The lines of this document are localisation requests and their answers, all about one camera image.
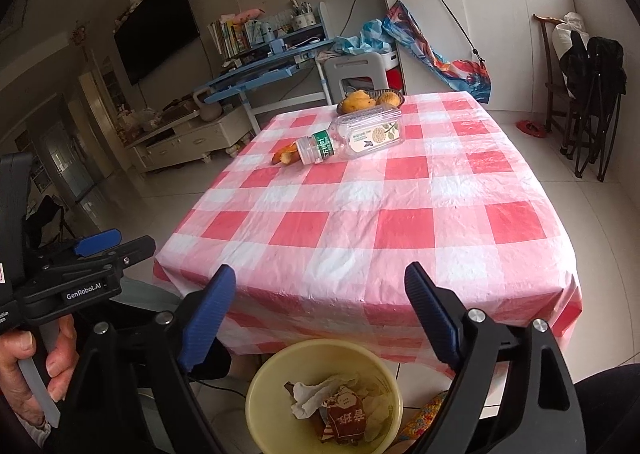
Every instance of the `colorful bag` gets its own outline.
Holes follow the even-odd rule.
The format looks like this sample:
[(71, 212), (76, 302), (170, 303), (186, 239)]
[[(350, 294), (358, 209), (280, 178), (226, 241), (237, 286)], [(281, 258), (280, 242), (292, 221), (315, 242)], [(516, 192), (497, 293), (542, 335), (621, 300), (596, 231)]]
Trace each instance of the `colorful bag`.
[(480, 57), (462, 25), (460, 25), (444, 0), (440, 1), (442, 1), (465, 35), (474, 55), (478, 57), (478, 62), (464, 59), (449, 62), (437, 53), (422, 34), (418, 23), (402, 3), (402, 0), (396, 1), (386, 13), (386, 17), (382, 21), (382, 28), (398, 43), (407, 48), (417, 59), (431, 68), (433, 73), (446, 82), (451, 89), (469, 92), (478, 102), (487, 104), (491, 95), (491, 79), (484, 65), (484, 59)]

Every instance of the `desk leg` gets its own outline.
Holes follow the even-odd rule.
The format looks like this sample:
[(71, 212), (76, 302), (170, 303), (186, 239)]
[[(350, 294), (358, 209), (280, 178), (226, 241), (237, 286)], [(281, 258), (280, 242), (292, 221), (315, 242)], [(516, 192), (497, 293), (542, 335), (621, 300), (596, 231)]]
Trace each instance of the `desk leg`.
[(255, 118), (254, 112), (251, 109), (251, 104), (249, 104), (249, 99), (246, 97), (246, 93), (244, 91), (239, 92), (240, 100), (242, 101), (242, 107), (244, 111), (246, 111), (246, 115), (249, 117), (249, 122), (251, 122), (251, 127), (254, 129), (255, 134), (260, 133), (260, 124)]
[(318, 59), (316, 61), (316, 68), (318, 68), (318, 75), (320, 76), (320, 84), (322, 85), (322, 91), (324, 92), (324, 98), (326, 100), (326, 104), (330, 106), (334, 102), (331, 100), (331, 95), (329, 95), (329, 88), (326, 86), (326, 77), (324, 76), (324, 70), (322, 69), (322, 64)]

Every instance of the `green bottle label with white text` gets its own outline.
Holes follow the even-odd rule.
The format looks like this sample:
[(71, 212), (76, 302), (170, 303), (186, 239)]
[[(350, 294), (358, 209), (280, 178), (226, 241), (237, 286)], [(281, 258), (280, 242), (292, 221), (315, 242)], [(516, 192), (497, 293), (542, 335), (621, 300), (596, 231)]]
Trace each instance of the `green bottle label with white text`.
[(313, 138), (316, 139), (318, 143), (318, 151), (320, 151), (320, 156), (322, 160), (325, 160), (334, 155), (334, 147), (331, 145), (331, 138), (329, 138), (329, 133), (326, 131), (319, 131), (318, 133), (314, 133)]

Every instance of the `silver bolt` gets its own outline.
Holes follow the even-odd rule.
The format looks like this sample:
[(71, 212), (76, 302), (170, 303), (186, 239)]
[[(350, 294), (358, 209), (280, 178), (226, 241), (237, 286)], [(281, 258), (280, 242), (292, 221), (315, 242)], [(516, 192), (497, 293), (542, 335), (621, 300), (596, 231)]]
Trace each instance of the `silver bolt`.
[(161, 311), (156, 315), (156, 322), (158, 324), (169, 324), (174, 319), (174, 314), (170, 311)]
[(546, 320), (543, 319), (535, 319), (533, 321), (533, 327), (540, 331), (540, 333), (544, 333), (549, 329), (549, 325), (546, 323)]
[(478, 323), (484, 322), (484, 319), (486, 319), (486, 313), (478, 308), (470, 309), (468, 316), (469, 316), (469, 319), (471, 319), (473, 322), (478, 322)]
[(106, 322), (98, 322), (95, 326), (94, 326), (94, 333), (96, 335), (104, 335), (105, 333), (107, 333), (107, 330), (109, 329), (109, 324)]

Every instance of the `black flat screen tv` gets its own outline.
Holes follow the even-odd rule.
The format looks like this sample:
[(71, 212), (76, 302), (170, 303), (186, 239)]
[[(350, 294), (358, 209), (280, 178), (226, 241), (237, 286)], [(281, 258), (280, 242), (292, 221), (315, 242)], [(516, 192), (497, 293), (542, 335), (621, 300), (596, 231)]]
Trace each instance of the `black flat screen tv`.
[(114, 39), (134, 85), (199, 35), (189, 0), (143, 0)]

